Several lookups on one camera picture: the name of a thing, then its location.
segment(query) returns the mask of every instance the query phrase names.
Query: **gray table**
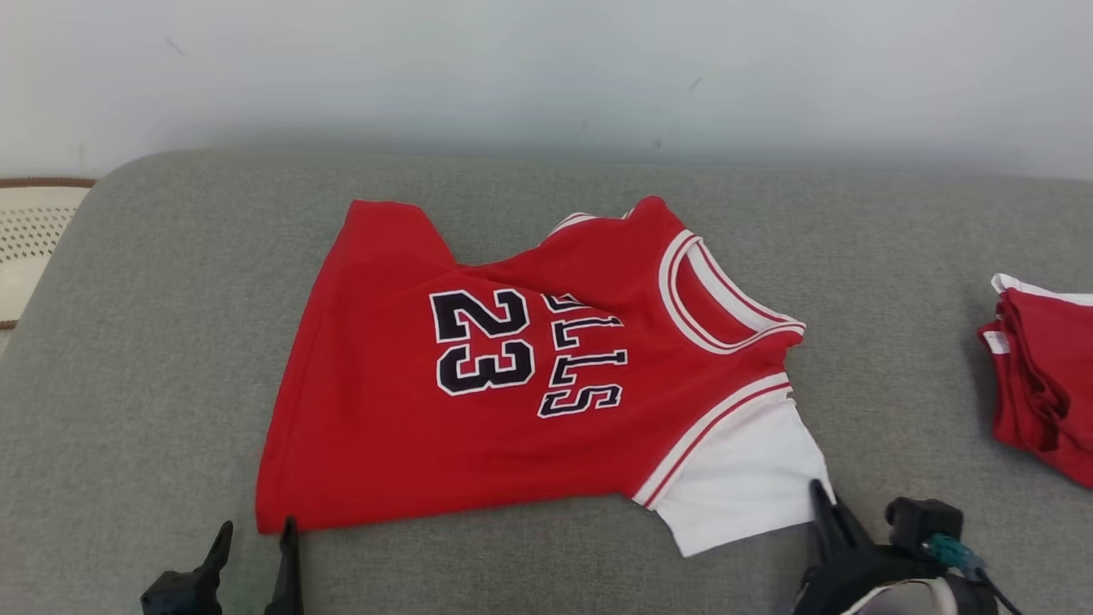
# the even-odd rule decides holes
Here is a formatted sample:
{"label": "gray table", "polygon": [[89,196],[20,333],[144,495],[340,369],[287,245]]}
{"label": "gray table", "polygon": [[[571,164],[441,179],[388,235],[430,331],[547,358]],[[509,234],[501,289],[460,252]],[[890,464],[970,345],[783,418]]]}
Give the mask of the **gray table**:
{"label": "gray table", "polygon": [[[418,203],[482,262],[647,193],[809,324],[788,365],[801,414],[875,536],[892,498],[943,499],[1026,613],[1093,610],[1093,497],[990,439],[975,339],[996,271],[1093,289],[1090,184],[199,151],[91,191],[0,358],[0,612],[139,612],[225,519],[221,602],[260,611],[279,554],[254,529],[258,460],[351,199]],[[623,498],[566,500],[309,534],[305,599],[313,615],[780,614],[804,546],[798,527],[682,559]]]}

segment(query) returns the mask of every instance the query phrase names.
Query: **folded red garment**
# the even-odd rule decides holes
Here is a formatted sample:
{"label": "folded red garment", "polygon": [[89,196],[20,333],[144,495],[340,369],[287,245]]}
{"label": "folded red garment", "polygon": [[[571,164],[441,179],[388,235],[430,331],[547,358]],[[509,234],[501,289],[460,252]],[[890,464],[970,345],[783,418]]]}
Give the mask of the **folded red garment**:
{"label": "folded red garment", "polygon": [[1093,294],[991,283],[998,320],[979,335],[998,376],[995,438],[1093,488]]}

